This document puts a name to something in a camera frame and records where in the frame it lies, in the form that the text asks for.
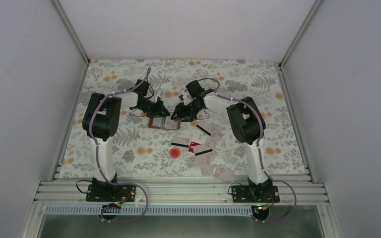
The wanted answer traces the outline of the brown leather card holder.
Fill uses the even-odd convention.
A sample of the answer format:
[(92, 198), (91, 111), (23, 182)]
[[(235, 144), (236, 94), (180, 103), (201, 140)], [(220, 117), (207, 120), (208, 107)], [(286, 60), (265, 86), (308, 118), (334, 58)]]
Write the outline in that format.
[(158, 117), (149, 119), (149, 128), (161, 129), (161, 130), (179, 130), (180, 122), (174, 121), (170, 117)]

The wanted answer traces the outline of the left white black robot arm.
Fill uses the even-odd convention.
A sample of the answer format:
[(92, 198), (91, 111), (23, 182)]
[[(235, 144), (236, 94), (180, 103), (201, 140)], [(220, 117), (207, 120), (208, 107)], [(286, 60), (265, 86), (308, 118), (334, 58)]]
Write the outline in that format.
[(120, 112), (127, 108), (138, 109), (150, 118), (165, 118), (170, 115), (160, 97), (151, 101), (147, 97), (150, 84), (138, 79), (135, 86), (108, 95), (93, 93), (83, 118), (82, 127), (95, 144), (97, 172), (91, 181), (89, 194), (103, 197), (107, 201), (118, 195), (117, 173), (113, 163), (113, 137), (117, 133)]

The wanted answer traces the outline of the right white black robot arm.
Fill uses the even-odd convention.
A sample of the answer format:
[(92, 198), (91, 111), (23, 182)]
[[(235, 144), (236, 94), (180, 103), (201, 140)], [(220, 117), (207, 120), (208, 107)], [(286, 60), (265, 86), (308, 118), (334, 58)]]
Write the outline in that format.
[(176, 105), (171, 116), (172, 120), (192, 122), (197, 119), (201, 110), (215, 110), (226, 113), (234, 137), (244, 145), (249, 166), (249, 196), (255, 202), (261, 202), (272, 187), (263, 166), (263, 136), (265, 121), (252, 97), (242, 99), (222, 96), (216, 89), (203, 89), (198, 80), (186, 86), (191, 101), (185, 104), (183, 100)]

